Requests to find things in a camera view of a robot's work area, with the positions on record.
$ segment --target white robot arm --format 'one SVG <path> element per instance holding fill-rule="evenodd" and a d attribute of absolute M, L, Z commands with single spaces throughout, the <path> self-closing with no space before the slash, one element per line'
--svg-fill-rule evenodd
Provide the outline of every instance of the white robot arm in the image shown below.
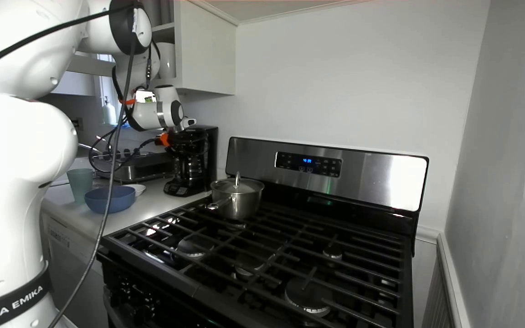
<path fill-rule="evenodd" d="M 40 204 L 47 184 L 76 153 L 71 120 L 33 102 L 58 84 L 76 49 L 142 53 L 151 25 L 133 0 L 0 0 L 0 326 L 45 326 L 56 310 L 47 293 Z M 22 40 L 76 18 L 87 23 Z M 146 127 L 155 122 L 138 118 Z"/>
<path fill-rule="evenodd" d="M 133 58 L 129 76 L 129 94 L 122 94 L 125 84 L 129 58 L 115 54 L 113 84 L 120 98 L 133 98 L 127 109 L 127 122 L 136 129 L 186 129 L 195 124 L 195 118 L 184 116 L 177 89 L 171 85 L 149 87 L 160 65 L 160 53 L 153 43 L 147 51 Z"/>

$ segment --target coffee maker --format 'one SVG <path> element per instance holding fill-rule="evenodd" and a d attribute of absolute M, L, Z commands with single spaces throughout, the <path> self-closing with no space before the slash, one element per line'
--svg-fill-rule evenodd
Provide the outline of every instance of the coffee maker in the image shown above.
<path fill-rule="evenodd" d="M 187 197 L 209 189 L 215 180 L 218 127 L 191 125 L 167 131 L 167 153 L 173 156 L 173 178 L 164 193 Z"/>

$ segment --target white countertop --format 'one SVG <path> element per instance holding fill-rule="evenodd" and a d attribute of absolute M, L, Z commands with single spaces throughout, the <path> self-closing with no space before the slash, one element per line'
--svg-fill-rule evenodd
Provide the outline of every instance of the white countertop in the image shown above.
<path fill-rule="evenodd" d="M 191 197 L 171 197 L 162 191 L 164 180 L 144 182 L 146 189 L 135 204 L 124 211 L 111 213 L 102 235 L 131 226 L 135 222 L 151 218 L 164 211 L 171 211 L 193 200 L 204 198 L 209 191 Z M 42 202 L 42 213 L 54 218 L 58 224 L 74 229 L 85 238 L 93 240 L 102 222 L 102 215 L 93 213 L 85 204 L 74 204 L 73 191 L 67 182 L 54 182 Z"/>

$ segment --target oven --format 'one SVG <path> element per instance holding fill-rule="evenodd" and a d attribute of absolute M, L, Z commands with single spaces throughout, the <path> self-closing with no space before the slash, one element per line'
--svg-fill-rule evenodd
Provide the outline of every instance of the oven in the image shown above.
<path fill-rule="evenodd" d="M 102 238 L 115 328 L 410 328 L 428 158 L 231 138 L 226 173 L 264 182 L 255 217 L 211 198 Z"/>

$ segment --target black cable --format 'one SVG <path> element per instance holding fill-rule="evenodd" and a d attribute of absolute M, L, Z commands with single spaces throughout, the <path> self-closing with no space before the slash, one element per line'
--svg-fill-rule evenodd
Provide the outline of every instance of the black cable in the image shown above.
<path fill-rule="evenodd" d="M 147 140 L 140 142 L 136 149 L 140 149 L 140 147 L 144 147 L 144 146 L 147 146 L 147 144 L 155 144 L 155 140 L 156 140 L 156 138 L 147 138 Z"/>
<path fill-rule="evenodd" d="M 133 56 L 135 56 L 135 43 L 131 45 L 131 53 L 129 53 L 129 67 L 127 67 L 127 76 L 125 76 L 125 84 L 124 84 L 124 94 L 127 94 L 129 91 L 129 82 L 131 82 L 131 69 L 133 69 Z M 125 111 L 125 100 L 122 98 L 122 104 L 120 104 L 120 113 L 118 113 L 118 118 L 122 116 L 122 113 Z M 93 253 L 91 253 L 91 258 L 84 269 L 84 273 L 80 275 L 73 293 L 67 297 L 65 304 L 60 308 L 60 311 L 56 313 L 56 317 L 51 320 L 51 324 L 47 328 L 54 328 L 56 322 L 62 319 L 64 311 L 67 310 L 67 306 L 73 302 L 73 299 L 76 297 L 76 293 L 80 291 L 87 273 L 91 271 L 94 260 L 96 260 L 96 251 L 98 251 L 98 246 L 100 246 L 100 238 L 102 238 L 102 233 L 104 233 L 104 228 L 107 224 L 107 218 L 109 218 L 109 207 L 111 207 L 111 198 L 113 198 L 113 186 L 115 186 L 115 166 L 116 166 L 116 147 L 118 147 L 118 136 L 120 136 L 120 124 L 116 124 L 115 127 L 115 144 L 111 144 L 111 175 L 109 175 L 109 186 L 107 186 L 107 195 L 105 195 L 105 206 L 104 206 L 104 215 L 102 215 L 102 222 L 100 222 L 100 228 L 96 231 L 96 237 L 94 237 L 94 248 L 93 248 Z"/>
<path fill-rule="evenodd" d="M 84 22 L 89 22 L 89 20 L 96 20 L 96 18 L 105 16 L 105 14 L 125 11 L 125 9 L 131 9 L 131 5 L 116 7 L 116 9 L 111 9 L 111 11 L 94 12 L 94 14 L 89 14 L 89 16 L 82 16 L 82 18 L 76 18 L 76 20 L 69 20 L 69 22 L 64 22 L 64 23 L 58 23 L 58 25 L 53 25 L 49 29 L 34 33 L 34 34 L 27 36 L 27 38 L 22 38 L 22 40 L 14 42 L 12 45 L 2 49 L 0 51 L 0 58 L 7 56 L 9 53 L 12 53 L 12 51 L 16 51 L 16 49 L 38 40 L 38 38 L 43 38 L 45 34 L 56 33 L 60 29 L 67 29 L 71 25 L 78 25 L 78 23 L 84 23 Z"/>
<path fill-rule="evenodd" d="M 98 171 L 98 173 L 109 173 L 109 171 L 104 171 L 102 167 L 98 167 L 96 164 L 94 164 L 94 149 L 100 149 L 98 147 L 98 144 L 102 142 L 102 140 L 105 140 L 109 135 L 115 135 L 115 131 L 116 131 L 116 127 L 120 125 L 120 122 L 116 122 L 116 125 L 111 129 L 111 131 L 107 131 L 107 133 L 104 133 L 102 136 L 98 136 L 93 144 L 91 144 L 91 147 L 87 149 L 87 162 L 93 166 L 93 169 L 94 171 Z"/>
<path fill-rule="evenodd" d="M 122 91 L 120 91 L 120 85 L 118 85 L 118 80 L 116 80 L 116 65 L 113 65 L 111 78 L 113 78 L 113 87 L 115 87 L 115 91 L 116 91 L 116 96 L 118 96 L 118 98 L 124 98 L 124 94 L 122 94 Z"/>
<path fill-rule="evenodd" d="M 153 74 L 153 67 L 151 67 L 151 54 L 153 54 L 153 45 L 155 42 L 151 42 L 149 51 L 147 51 L 147 60 L 146 60 L 146 89 L 149 89 L 151 84 L 151 74 Z"/>

